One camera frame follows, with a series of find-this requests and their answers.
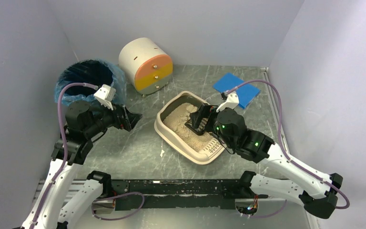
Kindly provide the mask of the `black bin with blue bag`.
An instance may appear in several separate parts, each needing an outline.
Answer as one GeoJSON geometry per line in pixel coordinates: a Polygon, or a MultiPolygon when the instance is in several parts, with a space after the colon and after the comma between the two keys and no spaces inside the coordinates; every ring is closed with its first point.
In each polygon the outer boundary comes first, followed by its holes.
{"type": "MultiPolygon", "coordinates": [[[[124,104],[126,101],[127,80],[124,72],[115,64],[101,59],[89,59],[76,62],[67,67],[59,76],[54,87],[54,102],[57,103],[62,89],[71,83],[89,83],[102,87],[106,84],[116,90],[112,102],[124,104]]],[[[85,100],[95,101],[92,88],[73,86],[66,90],[62,104],[69,106],[72,102],[85,100]]]]}

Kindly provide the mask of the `black litter scoop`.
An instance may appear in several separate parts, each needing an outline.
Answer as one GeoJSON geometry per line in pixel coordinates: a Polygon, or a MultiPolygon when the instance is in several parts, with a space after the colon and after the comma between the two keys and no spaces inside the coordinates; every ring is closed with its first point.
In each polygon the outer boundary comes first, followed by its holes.
{"type": "Polygon", "coordinates": [[[202,104],[197,111],[189,114],[189,120],[185,122],[185,126],[196,135],[203,135],[213,131],[213,119],[216,115],[214,105],[202,104]]]}

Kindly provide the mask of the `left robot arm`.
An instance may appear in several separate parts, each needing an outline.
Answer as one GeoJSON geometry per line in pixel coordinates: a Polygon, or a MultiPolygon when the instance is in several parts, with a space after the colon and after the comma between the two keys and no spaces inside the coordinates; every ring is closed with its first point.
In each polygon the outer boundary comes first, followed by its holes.
{"type": "Polygon", "coordinates": [[[83,187],[68,202],[69,189],[87,155],[93,138],[111,128],[132,131],[142,114],[130,112],[122,104],[111,108],[79,100],[65,113],[63,133],[55,143],[50,168],[37,200],[22,229],[70,229],[96,199],[112,198],[116,192],[111,175],[92,171],[83,187]]]}

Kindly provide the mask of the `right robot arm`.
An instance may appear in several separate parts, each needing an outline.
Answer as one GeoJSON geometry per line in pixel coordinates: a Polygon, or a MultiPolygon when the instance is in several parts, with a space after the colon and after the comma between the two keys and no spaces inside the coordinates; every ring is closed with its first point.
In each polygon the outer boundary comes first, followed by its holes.
{"type": "Polygon", "coordinates": [[[244,172],[245,188],[255,194],[277,195],[321,219],[328,219],[336,209],[337,194],[343,183],[338,173],[326,174],[306,165],[295,157],[285,155],[267,135],[247,128],[244,118],[226,108],[217,113],[213,133],[241,158],[272,168],[286,180],[244,172]]]}

